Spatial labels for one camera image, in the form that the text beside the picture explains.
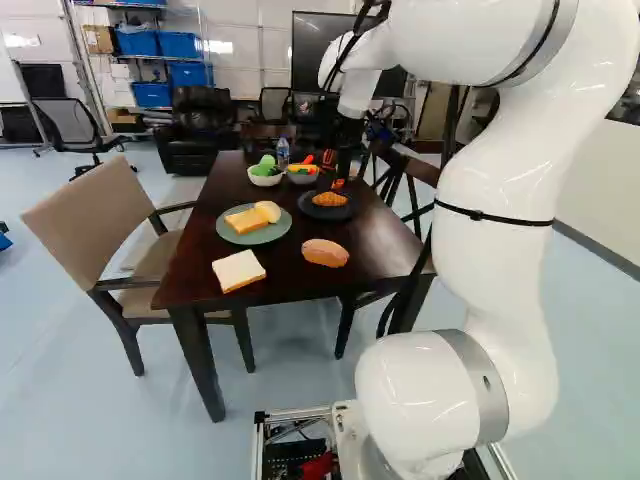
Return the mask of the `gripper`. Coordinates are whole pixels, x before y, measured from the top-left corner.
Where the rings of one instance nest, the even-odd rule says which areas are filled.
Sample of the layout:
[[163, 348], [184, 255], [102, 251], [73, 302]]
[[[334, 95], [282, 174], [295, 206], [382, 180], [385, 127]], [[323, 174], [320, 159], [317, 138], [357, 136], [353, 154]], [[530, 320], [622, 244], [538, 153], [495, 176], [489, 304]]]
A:
[[351, 152], [361, 144], [364, 119], [353, 119], [337, 114], [332, 121], [332, 149], [326, 149], [321, 159], [321, 170], [334, 174], [333, 188], [342, 189], [349, 178]]

